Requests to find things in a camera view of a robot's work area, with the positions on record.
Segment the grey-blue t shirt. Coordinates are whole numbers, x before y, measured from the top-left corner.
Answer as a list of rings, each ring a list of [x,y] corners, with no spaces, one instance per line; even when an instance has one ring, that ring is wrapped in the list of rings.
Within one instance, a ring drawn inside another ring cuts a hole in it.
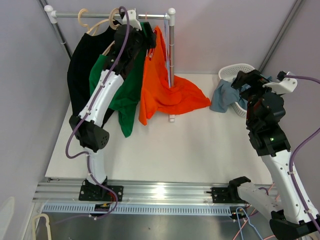
[[[232,82],[221,79],[213,92],[210,110],[218,113],[226,113],[229,105],[238,103],[243,110],[247,110],[248,101],[241,97],[240,90],[246,90],[250,86],[244,85],[240,89],[234,89]]]

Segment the light blue wire hanger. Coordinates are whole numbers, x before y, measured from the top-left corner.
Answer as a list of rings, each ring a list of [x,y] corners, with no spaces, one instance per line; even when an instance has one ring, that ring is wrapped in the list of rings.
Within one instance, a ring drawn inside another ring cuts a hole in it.
[[[171,87],[170,56],[169,56],[169,20],[168,20],[167,13],[164,14],[164,42],[165,42],[165,57],[166,57],[168,86]]]

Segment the orange t shirt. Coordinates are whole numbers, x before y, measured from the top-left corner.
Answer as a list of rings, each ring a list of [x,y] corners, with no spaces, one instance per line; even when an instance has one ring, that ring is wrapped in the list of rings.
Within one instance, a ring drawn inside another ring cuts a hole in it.
[[[140,95],[138,119],[144,126],[156,112],[181,115],[211,105],[210,99],[188,79],[175,76],[174,86],[169,87],[165,40],[158,26],[154,32],[156,47],[145,57]]]

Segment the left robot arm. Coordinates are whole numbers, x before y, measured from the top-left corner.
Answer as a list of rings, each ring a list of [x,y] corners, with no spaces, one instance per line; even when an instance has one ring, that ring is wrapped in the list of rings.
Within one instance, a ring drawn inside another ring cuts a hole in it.
[[[78,116],[69,119],[72,136],[76,137],[86,155],[88,175],[80,189],[81,201],[119,201],[104,167],[103,148],[110,134],[103,129],[106,112],[119,88],[128,82],[137,56],[156,47],[156,34],[148,22],[141,29],[129,24],[119,26],[114,34],[115,42],[108,49],[107,59],[100,78],[89,101]]]

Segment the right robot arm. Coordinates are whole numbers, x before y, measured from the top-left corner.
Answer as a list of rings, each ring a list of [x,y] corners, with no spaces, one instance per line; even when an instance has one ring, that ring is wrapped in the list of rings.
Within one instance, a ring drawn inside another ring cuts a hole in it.
[[[296,240],[320,230],[320,213],[312,204],[294,165],[298,151],[319,134],[316,130],[294,151],[286,134],[279,126],[286,114],[283,95],[292,93],[298,80],[319,83],[313,77],[291,75],[280,71],[277,81],[269,81],[258,70],[239,71],[231,86],[249,88],[240,93],[247,100],[246,128],[249,141],[266,165],[280,197],[276,202],[265,191],[257,188],[247,177],[229,182],[227,196],[232,202],[245,201],[269,222],[279,240]]]

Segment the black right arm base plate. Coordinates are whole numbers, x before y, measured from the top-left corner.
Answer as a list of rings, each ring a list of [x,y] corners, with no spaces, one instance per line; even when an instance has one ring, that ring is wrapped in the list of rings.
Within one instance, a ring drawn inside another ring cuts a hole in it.
[[[211,195],[212,201],[215,204],[241,204],[243,200],[239,198],[237,189],[231,186],[228,187],[212,187],[207,194]]]

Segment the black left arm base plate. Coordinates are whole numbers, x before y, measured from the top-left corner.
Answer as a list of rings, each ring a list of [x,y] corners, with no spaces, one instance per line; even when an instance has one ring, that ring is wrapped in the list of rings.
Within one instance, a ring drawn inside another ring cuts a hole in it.
[[[119,202],[122,201],[124,192],[124,187],[122,185],[108,185],[107,180],[105,180],[102,184],[105,187],[111,189],[116,194]],[[116,197],[109,190],[106,190],[98,185],[92,184],[87,179],[85,179],[82,182],[78,200],[87,202],[115,202]]]

